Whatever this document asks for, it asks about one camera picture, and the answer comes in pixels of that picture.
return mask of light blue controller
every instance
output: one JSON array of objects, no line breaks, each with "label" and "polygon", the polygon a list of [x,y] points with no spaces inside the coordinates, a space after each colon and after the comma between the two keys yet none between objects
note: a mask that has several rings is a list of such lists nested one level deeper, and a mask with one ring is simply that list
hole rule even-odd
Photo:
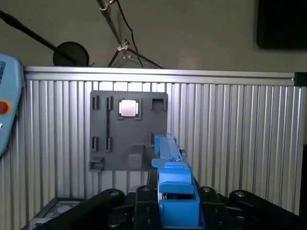
[{"label": "light blue controller", "polygon": [[0,156],[5,152],[24,82],[19,60],[0,54]]}]

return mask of white wall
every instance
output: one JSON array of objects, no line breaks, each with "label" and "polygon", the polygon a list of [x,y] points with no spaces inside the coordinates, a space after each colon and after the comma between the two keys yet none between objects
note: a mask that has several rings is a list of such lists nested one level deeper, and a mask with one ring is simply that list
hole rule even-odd
[{"label": "white wall", "polygon": [[[307,52],[257,48],[254,0],[121,0],[121,5],[140,53],[166,68],[307,71]],[[95,67],[105,67],[117,47],[95,0],[2,0],[1,9],[55,45],[84,45]],[[47,48],[3,22],[0,29],[0,52],[25,65],[52,65]]]}]

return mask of gray plastic board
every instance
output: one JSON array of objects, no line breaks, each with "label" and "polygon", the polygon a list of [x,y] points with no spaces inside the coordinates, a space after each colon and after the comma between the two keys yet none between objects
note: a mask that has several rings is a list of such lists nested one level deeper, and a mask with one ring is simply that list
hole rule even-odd
[{"label": "gray plastic board", "polygon": [[91,171],[148,170],[154,136],[167,132],[167,93],[92,91]]}]

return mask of black cable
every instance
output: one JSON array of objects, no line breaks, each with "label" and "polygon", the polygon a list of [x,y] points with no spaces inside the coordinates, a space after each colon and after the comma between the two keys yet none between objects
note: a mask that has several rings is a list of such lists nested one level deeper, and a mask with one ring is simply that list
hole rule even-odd
[{"label": "black cable", "polygon": [[136,53],[137,53],[138,60],[139,60],[139,62],[140,62],[140,64],[141,64],[142,68],[144,68],[143,63],[142,63],[142,61],[141,61],[141,59],[140,59],[140,55],[139,55],[138,48],[136,47],[136,44],[135,44],[135,41],[134,41],[133,30],[131,29],[131,27],[129,26],[129,24],[128,24],[127,20],[126,20],[126,17],[125,17],[125,15],[124,15],[124,12],[123,12],[123,10],[122,10],[122,8],[121,8],[121,6],[120,6],[119,0],[116,0],[116,1],[117,1],[117,4],[118,4],[118,8],[119,8],[120,14],[121,14],[121,16],[123,17],[126,26],[128,27],[128,29],[129,29],[130,32],[131,32],[132,42],[133,42],[135,51],[136,51]]}]

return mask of blue plastic part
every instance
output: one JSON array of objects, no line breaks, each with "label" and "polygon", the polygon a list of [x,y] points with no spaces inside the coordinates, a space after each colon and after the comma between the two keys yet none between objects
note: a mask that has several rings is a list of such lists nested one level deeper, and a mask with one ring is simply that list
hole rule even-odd
[{"label": "blue plastic part", "polygon": [[191,199],[160,199],[162,225],[199,227],[200,198],[191,165],[182,157],[176,138],[171,134],[155,136],[155,152],[160,153],[160,158],[152,159],[152,166],[158,168],[159,193],[191,196]]},{"label": "blue plastic part", "polygon": [[12,110],[0,115],[0,156],[4,153],[16,116],[19,98],[23,86],[24,70],[22,64],[14,57],[0,54],[0,101],[9,101]]},{"label": "blue plastic part", "polygon": [[200,227],[200,197],[194,180],[192,185],[195,191],[194,199],[159,200],[159,210],[163,226]]}]

